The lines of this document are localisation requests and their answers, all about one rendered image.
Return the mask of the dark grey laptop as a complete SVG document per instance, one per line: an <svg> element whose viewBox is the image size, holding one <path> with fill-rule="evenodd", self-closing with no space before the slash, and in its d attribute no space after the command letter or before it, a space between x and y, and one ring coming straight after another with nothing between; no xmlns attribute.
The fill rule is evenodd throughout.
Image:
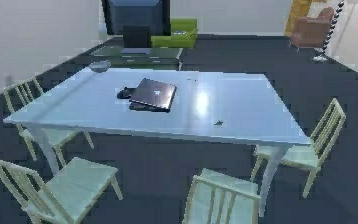
<svg viewBox="0 0 358 224"><path fill-rule="evenodd" d="M129 108L153 112L169 112L177 87L144 78L129 99Z"/></svg>

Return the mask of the pale blue dining table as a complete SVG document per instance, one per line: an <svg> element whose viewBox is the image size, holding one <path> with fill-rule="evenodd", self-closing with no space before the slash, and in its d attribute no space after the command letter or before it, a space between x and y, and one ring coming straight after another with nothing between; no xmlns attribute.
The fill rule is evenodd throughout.
<svg viewBox="0 0 358 224"><path fill-rule="evenodd" d="M149 78L177 87L167 113L132 111L117 98L124 87ZM260 191L266 209L281 158L296 145L310 145L285 103L263 74L111 68L84 68L7 117L27 127L53 172L56 156L43 132L46 126L83 131L180 140L270 146ZM221 120L222 126L213 124Z"/></svg>

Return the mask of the dark green coffee table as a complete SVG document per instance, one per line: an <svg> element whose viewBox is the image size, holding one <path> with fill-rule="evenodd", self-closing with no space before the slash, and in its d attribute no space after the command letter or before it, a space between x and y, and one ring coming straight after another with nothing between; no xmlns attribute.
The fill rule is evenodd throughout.
<svg viewBox="0 0 358 224"><path fill-rule="evenodd" d="M180 70L182 48L123 48L104 46L91 53L96 61L108 60L113 68Z"/></svg>

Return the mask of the green sofa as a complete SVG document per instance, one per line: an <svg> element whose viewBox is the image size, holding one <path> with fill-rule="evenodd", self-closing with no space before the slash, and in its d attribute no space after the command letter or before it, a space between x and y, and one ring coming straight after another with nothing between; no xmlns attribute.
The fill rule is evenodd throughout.
<svg viewBox="0 0 358 224"><path fill-rule="evenodd" d="M195 18L173 18L169 36L152 36L154 48L193 48L197 40L197 20Z"/></svg>

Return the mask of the black box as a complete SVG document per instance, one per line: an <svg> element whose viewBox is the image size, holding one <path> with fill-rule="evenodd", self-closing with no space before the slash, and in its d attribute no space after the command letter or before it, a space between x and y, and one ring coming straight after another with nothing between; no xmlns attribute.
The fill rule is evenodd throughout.
<svg viewBox="0 0 358 224"><path fill-rule="evenodd" d="M123 42L126 48L150 48L151 34L149 26L124 26Z"/></svg>

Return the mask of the grey bowl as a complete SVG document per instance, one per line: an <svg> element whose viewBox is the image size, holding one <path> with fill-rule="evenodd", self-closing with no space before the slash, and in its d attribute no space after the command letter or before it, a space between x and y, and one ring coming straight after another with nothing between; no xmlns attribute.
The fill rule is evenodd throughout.
<svg viewBox="0 0 358 224"><path fill-rule="evenodd" d="M108 60L92 62L89 68L96 73L106 72L111 67L111 62Z"/></svg>

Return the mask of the pale green wooden chair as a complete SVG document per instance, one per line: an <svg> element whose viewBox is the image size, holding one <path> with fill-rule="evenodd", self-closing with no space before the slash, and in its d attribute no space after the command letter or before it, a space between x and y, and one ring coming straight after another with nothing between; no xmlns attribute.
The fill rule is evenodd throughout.
<svg viewBox="0 0 358 224"><path fill-rule="evenodd" d="M308 197L316 176L336 143L345 121L345 112L339 101L333 98L310 135L311 145L293 146L281 159L282 165L309 172L302 193L303 198Z"/></svg>
<svg viewBox="0 0 358 224"><path fill-rule="evenodd" d="M45 182L36 170L0 159L0 180L32 224L81 224L109 185L122 200L117 172L115 167L74 157Z"/></svg>
<svg viewBox="0 0 358 224"><path fill-rule="evenodd" d="M194 175L181 224L258 224L258 185L207 168Z"/></svg>
<svg viewBox="0 0 358 224"><path fill-rule="evenodd" d="M12 91L14 91L18 96L22 107L27 106L29 103L35 100L35 94L31 90L30 83L33 83L35 89L38 91L40 96L44 94L44 90L36 78L31 78L22 81L20 83L11 84L3 90L3 96L6 102L6 106L9 109L11 115L13 115L16 112L14 103L12 102L11 99ZM36 161L37 155L33 146L33 143L36 142L35 137L27 127L23 126L20 123L16 124L16 128L18 130L19 136L24 140L29 150L29 153L32 157L32 160ZM51 148L55 152L57 160L59 161L62 167L68 166L68 167L78 167L79 169L84 169L84 168L90 168L96 166L95 162L91 162L78 157L74 157L69 163L67 163L63 156L62 147L70 140L72 140L74 137L76 137L79 133L84 134L89 146L92 149L95 148L91 135L87 131L83 131L80 128L72 128L72 127L61 128L56 126L46 126L43 128L43 132L47 137L47 140Z"/></svg>

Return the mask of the dark blue cabinet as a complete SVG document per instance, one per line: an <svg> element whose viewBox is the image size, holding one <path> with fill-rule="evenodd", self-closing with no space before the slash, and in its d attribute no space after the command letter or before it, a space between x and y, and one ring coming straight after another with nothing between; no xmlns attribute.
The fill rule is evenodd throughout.
<svg viewBox="0 0 358 224"><path fill-rule="evenodd" d="M101 0L108 35L121 35L124 26L149 26L152 35L169 36L170 0Z"/></svg>

